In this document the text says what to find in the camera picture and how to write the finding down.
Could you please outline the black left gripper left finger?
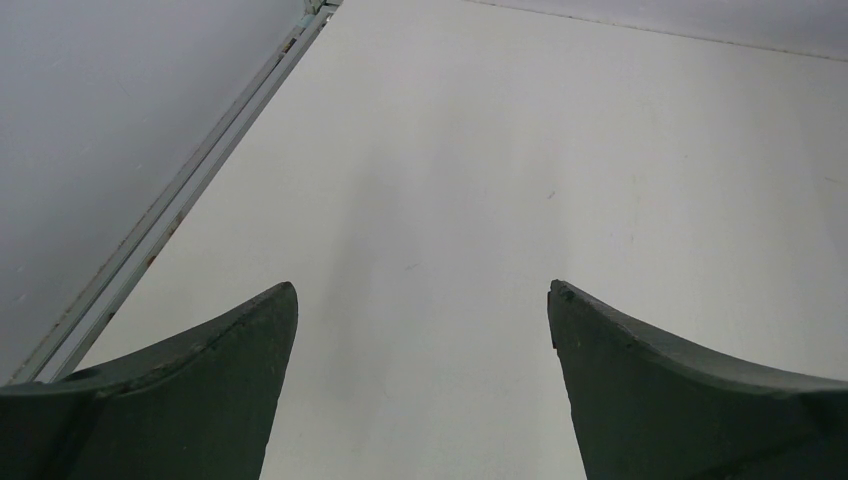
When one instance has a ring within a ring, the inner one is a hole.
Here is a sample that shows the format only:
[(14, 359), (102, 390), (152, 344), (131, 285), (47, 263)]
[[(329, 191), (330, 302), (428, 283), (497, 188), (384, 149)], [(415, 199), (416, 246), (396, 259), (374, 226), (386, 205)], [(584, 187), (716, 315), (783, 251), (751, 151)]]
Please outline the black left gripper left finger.
[(256, 479), (298, 324), (288, 282), (131, 354), (1, 391), (5, 479)]

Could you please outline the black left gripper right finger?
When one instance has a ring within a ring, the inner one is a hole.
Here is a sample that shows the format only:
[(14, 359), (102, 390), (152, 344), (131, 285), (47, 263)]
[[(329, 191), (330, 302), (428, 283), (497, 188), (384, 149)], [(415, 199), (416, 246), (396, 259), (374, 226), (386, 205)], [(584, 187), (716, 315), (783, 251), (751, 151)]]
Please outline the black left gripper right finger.
[(843, 479), (847, 385), (748, 362), (555, 280), (553, 347), (590, 479)]

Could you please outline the aluminium frame left rail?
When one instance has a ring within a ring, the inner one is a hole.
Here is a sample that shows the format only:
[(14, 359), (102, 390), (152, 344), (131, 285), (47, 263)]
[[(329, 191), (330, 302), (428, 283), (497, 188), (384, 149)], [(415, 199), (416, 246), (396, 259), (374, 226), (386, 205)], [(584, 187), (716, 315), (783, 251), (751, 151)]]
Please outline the aluminium frame left rail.
[(1, 381), (73, 372), (334, 1), (1, 5)]

